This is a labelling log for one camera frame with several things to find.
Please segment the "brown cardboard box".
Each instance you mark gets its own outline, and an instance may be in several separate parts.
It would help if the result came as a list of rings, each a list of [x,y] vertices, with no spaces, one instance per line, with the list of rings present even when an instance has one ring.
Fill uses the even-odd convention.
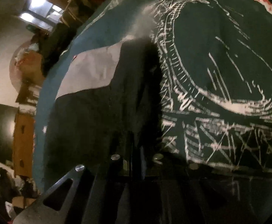
[[[12,199],[12,205],[17,208],[25,209],[30,206],[36,199],[17,196]]]

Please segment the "cardboard boxes clutter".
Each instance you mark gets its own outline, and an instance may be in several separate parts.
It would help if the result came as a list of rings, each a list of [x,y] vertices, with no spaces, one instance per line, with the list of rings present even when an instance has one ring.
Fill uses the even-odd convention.
[[[37,48],[37,45],[27,41],[16,49],[10,61],[10,82],[18,94],[16,102],[20,105],[35,107],[45,80]]]

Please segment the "wooden chair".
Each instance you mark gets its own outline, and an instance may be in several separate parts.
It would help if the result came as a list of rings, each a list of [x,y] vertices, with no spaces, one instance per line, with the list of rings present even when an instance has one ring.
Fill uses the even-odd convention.
[[[96,4],[90,0],[68,0],[60,22],[70,28],[78,29],[93,15],[96,8]]]

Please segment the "black and grey garment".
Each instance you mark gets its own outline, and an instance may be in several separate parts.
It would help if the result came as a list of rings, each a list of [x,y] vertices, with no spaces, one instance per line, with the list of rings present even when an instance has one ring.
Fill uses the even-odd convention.
[[[151,156],[161,143],[162,71],[149,38],[76,55],[49,115],[46,170],[95,165],[138,148]]]

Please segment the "black clothes heap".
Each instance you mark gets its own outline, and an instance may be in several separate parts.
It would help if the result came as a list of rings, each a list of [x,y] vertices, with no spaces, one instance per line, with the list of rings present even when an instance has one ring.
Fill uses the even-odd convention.
[[[59,61],[60,55],[68,48],[76,33],[77,29],[58,23],[41,44],[41,72],[44,77],[47,77],[49,71]]]

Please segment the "wooden drawer cabinet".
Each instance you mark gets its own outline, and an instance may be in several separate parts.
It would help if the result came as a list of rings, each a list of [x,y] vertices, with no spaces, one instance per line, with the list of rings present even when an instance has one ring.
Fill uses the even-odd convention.
[[[34,144],[34,119],[29,114],[17,113],[15,117],[12,161],[14,175],[32,177]]]

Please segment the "black flat screen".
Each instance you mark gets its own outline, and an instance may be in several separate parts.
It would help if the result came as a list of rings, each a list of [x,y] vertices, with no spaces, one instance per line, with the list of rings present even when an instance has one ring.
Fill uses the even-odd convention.
[[[12,143],[18,108],[0,104],[0,163],[12,162]]]

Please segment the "dark green Eiffel bedspread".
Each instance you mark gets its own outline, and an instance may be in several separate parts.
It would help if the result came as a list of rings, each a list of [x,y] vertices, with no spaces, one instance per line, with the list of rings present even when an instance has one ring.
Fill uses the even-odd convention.
[[[74,57],[149,38],[162,80],[161,143],[209,179],[206,223],[272,223],[272,16],[254,0],[107,0],[49,71],[36,110],[33,177],[46,192],[70,170],[46,170],[49,115]],[[118,223],[140,223],[144,151],[127,162]]]

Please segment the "dark clothes on floor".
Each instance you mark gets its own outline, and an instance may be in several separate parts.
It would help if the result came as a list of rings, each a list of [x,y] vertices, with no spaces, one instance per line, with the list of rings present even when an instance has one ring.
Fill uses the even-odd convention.
[[[14,179],[7,170],[0,167],[0,211],[6,212],[5,203],[11,203],[18,195]]]

